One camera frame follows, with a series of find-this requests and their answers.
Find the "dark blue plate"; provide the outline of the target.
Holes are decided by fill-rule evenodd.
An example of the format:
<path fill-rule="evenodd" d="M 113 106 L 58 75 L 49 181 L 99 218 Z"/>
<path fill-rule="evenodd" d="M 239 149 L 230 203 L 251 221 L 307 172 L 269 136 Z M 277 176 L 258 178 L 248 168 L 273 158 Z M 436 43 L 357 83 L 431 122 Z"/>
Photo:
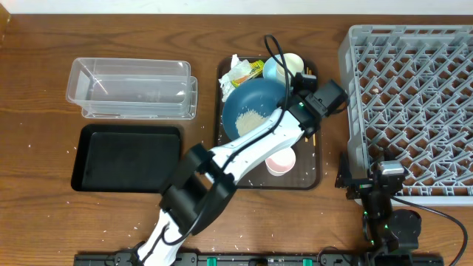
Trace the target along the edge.
<path fill-rule="evenodd" d="M 237 118 L 247 111 L 263 117 L 270 116 L 278 102 L 285 97 L 285 86 L 273 80 L 256 78 L 244 82 L 227 98 L 222 108 L 222 126 L 230 140 L 239 138 Z"/>

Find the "pile of white rice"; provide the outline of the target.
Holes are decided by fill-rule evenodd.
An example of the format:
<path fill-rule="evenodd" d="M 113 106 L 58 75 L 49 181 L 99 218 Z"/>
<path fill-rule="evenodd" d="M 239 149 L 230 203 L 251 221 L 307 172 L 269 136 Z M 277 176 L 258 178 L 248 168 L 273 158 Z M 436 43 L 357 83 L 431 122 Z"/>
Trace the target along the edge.
<path fill-rule="evenodd" d="M 261 126 L 268 118 L 263 117 L 253 109 L 240 114 L 235 122 L 237 133 L 240 137 Z"/>

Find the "pink cup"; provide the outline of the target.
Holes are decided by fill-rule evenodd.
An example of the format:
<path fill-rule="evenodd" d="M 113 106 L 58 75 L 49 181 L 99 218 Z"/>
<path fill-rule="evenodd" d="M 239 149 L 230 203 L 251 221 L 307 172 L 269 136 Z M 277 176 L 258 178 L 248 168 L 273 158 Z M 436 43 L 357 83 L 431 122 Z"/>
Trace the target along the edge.
<path fill-rule="evenodd" d="M 273 176 L 282 176 L 288 173 L 295 165 L 296 154 L 292 148 L 282 149 L 265 160 L 267 170 Z"/>

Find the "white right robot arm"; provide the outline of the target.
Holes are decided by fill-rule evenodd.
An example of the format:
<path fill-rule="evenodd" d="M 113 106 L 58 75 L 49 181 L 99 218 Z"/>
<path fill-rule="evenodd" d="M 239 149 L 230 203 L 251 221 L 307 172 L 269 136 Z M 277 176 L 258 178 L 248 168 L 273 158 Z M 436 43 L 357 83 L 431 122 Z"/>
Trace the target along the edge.
<path fill-rule="evenodd" d="M 375 164 L 368 177 L 356 179 L 347 155 L 340 155 L 335 187 L 345 188 L 349 200 L 361 200 L 364 237 L 371 244 L 350 260 L 351 265 L 415 265 L 412 251 L 418 248 L 421 216 L 392 206 L 392 197 L 402 189 L 406 174 L 407 169 L 388 156 Z"/>

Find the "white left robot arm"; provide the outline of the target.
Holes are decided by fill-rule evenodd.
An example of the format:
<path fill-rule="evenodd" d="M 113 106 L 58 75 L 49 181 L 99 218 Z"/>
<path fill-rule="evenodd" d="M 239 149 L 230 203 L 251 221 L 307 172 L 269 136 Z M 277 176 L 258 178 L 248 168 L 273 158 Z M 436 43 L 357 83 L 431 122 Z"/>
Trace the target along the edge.
<path fill-rule="evenodd" d="M 146 242 L 135 251 L 135 265 L 171 265 L 190 235 L 207 228 L 226 208 L 237 183 L 269 156 L 311 137 L 321 121 L 348 105 L 335 82 L 316 86 L 298 74 L 283 86 L 284 96 L 270 117 L 249 133 L 210 150 L 193 146 L 160 189 L 160 215 Z"/>

